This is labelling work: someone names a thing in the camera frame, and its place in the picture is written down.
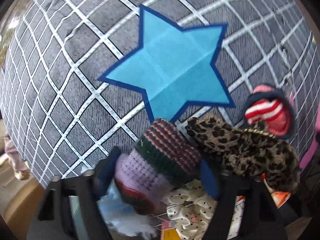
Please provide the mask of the striped knit sock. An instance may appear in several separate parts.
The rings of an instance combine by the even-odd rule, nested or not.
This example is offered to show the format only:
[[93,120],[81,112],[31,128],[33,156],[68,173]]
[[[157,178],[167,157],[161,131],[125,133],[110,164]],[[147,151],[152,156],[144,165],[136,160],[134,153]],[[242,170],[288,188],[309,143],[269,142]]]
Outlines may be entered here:
[[149,215],[170,191],[196,178],[200,160],[199,151],[172,122],[157,118],[131,153],[119,156],[114,182],[124,202]]

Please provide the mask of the light blue fluffy cloth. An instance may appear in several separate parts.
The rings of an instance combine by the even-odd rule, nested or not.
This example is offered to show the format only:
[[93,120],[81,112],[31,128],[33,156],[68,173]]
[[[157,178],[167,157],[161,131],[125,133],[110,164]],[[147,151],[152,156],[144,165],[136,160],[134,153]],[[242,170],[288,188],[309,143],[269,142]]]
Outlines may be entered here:
[[133,206],[122,200],[114,180],[97,205],[106,225],[120,235],[142,236],[143,239],[157,236],[156,229],[150,224],[150,217],[138,214]]

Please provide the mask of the grey checked star tablecloth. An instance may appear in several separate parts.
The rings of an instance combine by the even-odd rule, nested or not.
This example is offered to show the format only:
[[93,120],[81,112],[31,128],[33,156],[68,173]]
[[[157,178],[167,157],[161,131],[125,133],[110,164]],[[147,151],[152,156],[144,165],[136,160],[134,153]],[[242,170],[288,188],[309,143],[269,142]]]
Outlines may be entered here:
[[319,48],[299,0],[14,0],[1,19],[1,113],[37,181],[129,151],[155,118],[240,127],[257,85],[293,91],[315,136]]

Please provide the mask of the leopard print scarf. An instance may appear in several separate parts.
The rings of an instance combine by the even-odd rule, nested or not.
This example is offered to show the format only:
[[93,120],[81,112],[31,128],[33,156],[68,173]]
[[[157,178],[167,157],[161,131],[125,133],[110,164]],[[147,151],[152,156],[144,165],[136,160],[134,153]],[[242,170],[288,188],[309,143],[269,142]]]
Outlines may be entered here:
[[185,127],[208,166],[247,178],[265,176],[275,191],[295,193],[300,181],[295,148],[268,131],[262,121],[236,128],[208,114]]

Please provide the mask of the pink navy striped sock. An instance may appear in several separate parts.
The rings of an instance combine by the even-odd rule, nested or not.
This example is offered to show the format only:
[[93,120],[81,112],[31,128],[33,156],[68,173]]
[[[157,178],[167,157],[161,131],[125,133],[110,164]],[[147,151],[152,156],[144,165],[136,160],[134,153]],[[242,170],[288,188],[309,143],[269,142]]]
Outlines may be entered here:
[[243,105],[246,124],[262,121],[268,131],[279,139],[290,139],[296,130],[293,91],[270,84],[257,85]]

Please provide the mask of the gold rack with clothes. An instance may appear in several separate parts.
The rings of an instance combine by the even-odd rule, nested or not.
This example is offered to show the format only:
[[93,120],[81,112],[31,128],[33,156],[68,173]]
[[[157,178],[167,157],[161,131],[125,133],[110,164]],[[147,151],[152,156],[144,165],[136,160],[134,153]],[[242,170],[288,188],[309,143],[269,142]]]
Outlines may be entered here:
[[13,168],[15,178],[18,180],[28,180],[30,170],[21,158],[8,132],[4,135],[4,154],[1,155],[1,167],[9,163]]

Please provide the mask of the red patterned tissue box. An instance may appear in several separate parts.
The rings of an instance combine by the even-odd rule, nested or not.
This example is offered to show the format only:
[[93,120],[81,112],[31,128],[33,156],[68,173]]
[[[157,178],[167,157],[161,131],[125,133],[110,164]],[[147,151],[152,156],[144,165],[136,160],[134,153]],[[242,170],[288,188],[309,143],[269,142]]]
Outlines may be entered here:
[[181,240],[176,228],[174,220],[166,220],[161,225],[161,238],[160,240]]

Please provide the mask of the cream polka dot scrunchie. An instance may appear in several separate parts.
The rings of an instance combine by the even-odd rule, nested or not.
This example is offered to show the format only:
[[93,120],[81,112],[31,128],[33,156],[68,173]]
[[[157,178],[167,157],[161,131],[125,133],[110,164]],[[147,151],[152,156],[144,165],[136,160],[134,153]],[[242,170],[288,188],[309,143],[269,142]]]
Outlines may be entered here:
[[217,201],[205,192],[197,179],[171,191],[163,203],[180,239],[201,239],[217,206]]

